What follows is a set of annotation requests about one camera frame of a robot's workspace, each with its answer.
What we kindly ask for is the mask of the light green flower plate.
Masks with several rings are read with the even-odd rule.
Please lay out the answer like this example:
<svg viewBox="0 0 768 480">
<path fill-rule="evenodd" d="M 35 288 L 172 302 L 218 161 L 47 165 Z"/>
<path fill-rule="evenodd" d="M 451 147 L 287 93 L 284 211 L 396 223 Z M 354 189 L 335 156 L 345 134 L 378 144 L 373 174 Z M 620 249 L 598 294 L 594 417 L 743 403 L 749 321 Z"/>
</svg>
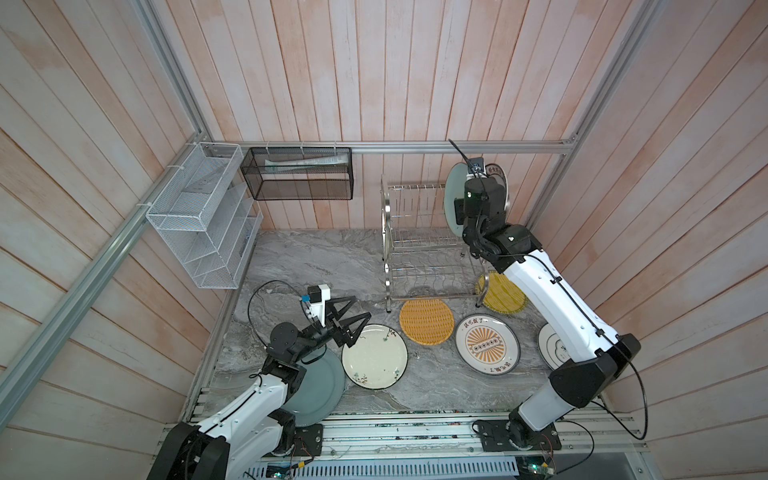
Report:
<svg viewBox="0 0 768 480">
<path fill-rule="evenodd" d="M 451 232 L 458 238 L 462 237 L 463 223 L 457 220 L 455 201 L 463 200 L 464 185 L 467 180 L 468 168 L 464 163 L 455 164 L 444 187 L 444 213 L 446 223 Z"/>
</svg>

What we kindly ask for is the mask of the white plate green lettered rim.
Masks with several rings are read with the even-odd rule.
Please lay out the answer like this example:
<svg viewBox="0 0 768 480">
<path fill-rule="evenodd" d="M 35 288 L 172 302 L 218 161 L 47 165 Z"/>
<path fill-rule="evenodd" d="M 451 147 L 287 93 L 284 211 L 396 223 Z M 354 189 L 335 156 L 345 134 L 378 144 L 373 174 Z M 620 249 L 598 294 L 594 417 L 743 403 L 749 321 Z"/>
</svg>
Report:
<svg viewBox="0 0 768 480">
<path fill-rule="evenodd" d="M 506 177 L 505 169 L 496 163 L 487 163 L 485 165 L 485 173 L 492 179 L 494 179 L 504 189 L 504 211 L 508 212 L 510 209 L 510 196 L 509 196 L 509 184 Z"/>
</svg>

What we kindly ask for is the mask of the large teal plate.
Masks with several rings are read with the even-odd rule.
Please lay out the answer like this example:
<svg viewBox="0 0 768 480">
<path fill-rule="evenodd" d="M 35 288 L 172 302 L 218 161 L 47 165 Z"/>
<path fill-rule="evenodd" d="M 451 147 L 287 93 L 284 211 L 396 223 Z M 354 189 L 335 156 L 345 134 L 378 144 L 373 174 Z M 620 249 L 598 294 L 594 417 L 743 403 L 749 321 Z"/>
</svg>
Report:
<svg viewBox="0 0 768 480">
<path fill-rule="evenodd" d="M 309 427 L 324 420 L 339 404 L 346 375 L 339 357 L 327 350 L 312 354 L 299 390 L 283 409 L 294 414 L 297 427 Z"/>
</svg>

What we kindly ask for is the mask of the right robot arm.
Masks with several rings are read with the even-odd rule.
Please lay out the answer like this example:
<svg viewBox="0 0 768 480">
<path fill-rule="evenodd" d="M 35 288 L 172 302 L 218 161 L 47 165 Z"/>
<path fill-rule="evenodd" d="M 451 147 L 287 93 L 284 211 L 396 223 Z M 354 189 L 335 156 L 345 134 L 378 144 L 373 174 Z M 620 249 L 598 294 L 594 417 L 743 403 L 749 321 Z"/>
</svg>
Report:
<svg viewBox="0 0 768 480">
<path fill-rule="evenodd" d="M 462 175 L 447 181 L 444 209 L 471 255 L 490 263 L 532 301 L 570 356 L 509 415 L 510 443 L 529 449 L 540 431 L 587 406 L 616 380 L 641 345 L 634 335 L 617 333 L 586 304 L 530 230 L 507 223 L 506 197 L 497 180 Z"/>
</svg>

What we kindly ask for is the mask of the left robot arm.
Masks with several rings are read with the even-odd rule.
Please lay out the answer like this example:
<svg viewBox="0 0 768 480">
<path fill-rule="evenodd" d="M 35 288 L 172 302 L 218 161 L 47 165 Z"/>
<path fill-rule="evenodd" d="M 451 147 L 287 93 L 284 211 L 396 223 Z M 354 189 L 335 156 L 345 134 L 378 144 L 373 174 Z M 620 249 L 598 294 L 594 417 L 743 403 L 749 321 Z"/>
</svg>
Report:
<svg viewBox="0 0 768 480">
<path fill-rule="evenodd" d="M 295 443 L 295 415 L 283 408 L 300 389 L 305 357 L 329 341 L 355 345 L 371 314 L 348 317 L 354 296 L 332 298 L 329 288 L 311 286 L 301 297 L 309 325 L 275 326 L 266 344 L 266 359 L 254 383 L 235 400 L 197 424 L 180 422 L 166 435 L 150 479 L 236 479 L 255 459 L 287 454 Z"/>
</svg>

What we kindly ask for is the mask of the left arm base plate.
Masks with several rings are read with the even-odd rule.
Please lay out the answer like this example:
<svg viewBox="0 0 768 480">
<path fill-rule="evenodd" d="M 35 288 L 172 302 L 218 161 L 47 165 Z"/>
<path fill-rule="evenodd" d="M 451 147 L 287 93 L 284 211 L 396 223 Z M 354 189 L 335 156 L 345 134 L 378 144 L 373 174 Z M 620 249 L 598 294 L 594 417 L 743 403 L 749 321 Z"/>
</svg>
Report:
<svg viewBox="0 0 768 480">
<path fill-rule="evenodd" d="M 323 444 L 322 424 L 306 427 L 287 427 L 283 429 L 281 445 L 288 455 L 317 457 L 321 455 Z"/>
</svg>

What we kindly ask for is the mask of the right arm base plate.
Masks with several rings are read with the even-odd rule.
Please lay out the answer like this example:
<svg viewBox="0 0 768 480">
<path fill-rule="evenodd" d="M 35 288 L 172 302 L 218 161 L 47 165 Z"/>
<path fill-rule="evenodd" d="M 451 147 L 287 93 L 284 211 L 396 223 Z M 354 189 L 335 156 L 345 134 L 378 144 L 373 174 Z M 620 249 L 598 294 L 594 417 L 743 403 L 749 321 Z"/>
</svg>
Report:
<svg viewBox="0 0 768 480">
<path fill-rule="evenodd" d="M 560 435 L 551 423 L 543 430 L 522 434 L 522 439 L 515 443 L 510 431 L 508 420 L 476 420 L 472 424 L 472 431 L 481 441 L 484 452 L 512 452 L 546 450 L 558 451 L 562 449 Z"/>
</svg>

